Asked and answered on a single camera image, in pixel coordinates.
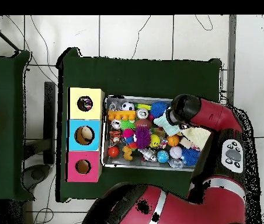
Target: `blue box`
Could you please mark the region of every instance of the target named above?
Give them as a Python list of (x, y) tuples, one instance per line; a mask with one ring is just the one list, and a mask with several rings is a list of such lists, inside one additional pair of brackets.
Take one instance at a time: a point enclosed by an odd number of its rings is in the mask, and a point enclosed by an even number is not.
[[(70, 120), (69, 151), (98, 151), (101, 140), (101, 120)], [(79, 127), (87, 126), (93, 130), (93, 140), (81, 145), (75, 140), (75, 132)]]

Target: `metal tray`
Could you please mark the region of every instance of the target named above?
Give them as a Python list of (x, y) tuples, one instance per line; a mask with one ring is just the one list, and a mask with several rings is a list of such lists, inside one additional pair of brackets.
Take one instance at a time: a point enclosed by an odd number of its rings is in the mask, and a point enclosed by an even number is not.
[[(147, 98), (147, 97), (133, 97), (133, 96), (124, 96), (124, 98), (118, 98), (116, 96), (106, 96), (104, 101), (104, 111), (107, 111), (111, 102), (118, 102), (123, 104), (124, 102), (132, 102), (132, 103), (142, 103), (151, 105), (154, 102), (168, 102), (170, 103), (171, 99), (159, 99), (159, 98)], [(171, 168), (170, 165), (166, 163), (160, 162), (146, 162), (142, 161), (142, 154), (135, 150), (132, 153), (133, 160), (128, 161), (123, 157), (123, 152), (121, 151), (124, 144), (120, 143), (117, 146), (119, 147), (120, 153), (118, 157), (112, 158), (108, 155), (108, 147), (110, 145), (109, 141), (109, 131), (111, 130), (110, 124), (108, 124), (108, 114), (104, 114), (104, 122), (103, 122), (103, 131), (102, 131), (102, 147), (101, 147), (101, 162), (106, 167), (126, 167), (126, 168), (134, 168), (134, 169), (155, 169), (155, 170), (172, 170), (172, 171), (186, 171), (192, 172), (194, 167), (186, 167), (181, 169)]]

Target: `red ball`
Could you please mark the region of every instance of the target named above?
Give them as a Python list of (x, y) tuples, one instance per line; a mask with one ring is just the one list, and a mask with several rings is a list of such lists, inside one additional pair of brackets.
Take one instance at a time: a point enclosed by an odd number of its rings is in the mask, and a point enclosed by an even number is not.
[(116, 157), (120, 153), (117, 146), (112, 146), (108, 149), (108, 155), (112, 158)]

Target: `pink box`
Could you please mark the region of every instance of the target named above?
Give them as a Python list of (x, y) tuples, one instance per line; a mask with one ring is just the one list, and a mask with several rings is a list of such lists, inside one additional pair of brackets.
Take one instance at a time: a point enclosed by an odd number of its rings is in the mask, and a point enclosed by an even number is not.
[[(86, 174), (81, 174), (76, 170), (76, 164), (80, 160), (87, 160), (90, 164), (90, 170)], [(68, 177), (66, 182), (98, 182), (102, 165), (100, 163), (99, 151), (69, 151), (68, 164), (65, 166), (68, 169)]]

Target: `blue ball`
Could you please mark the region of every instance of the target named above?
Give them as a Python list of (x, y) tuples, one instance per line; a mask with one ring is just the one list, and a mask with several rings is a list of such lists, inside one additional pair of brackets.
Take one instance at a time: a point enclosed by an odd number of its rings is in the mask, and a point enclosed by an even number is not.
[(157, 161), (159, 161), (160, 163), (165, 163), (168, 161), (168, 159), (169, 155), (165, 150), (161, 150), (157, 153)]

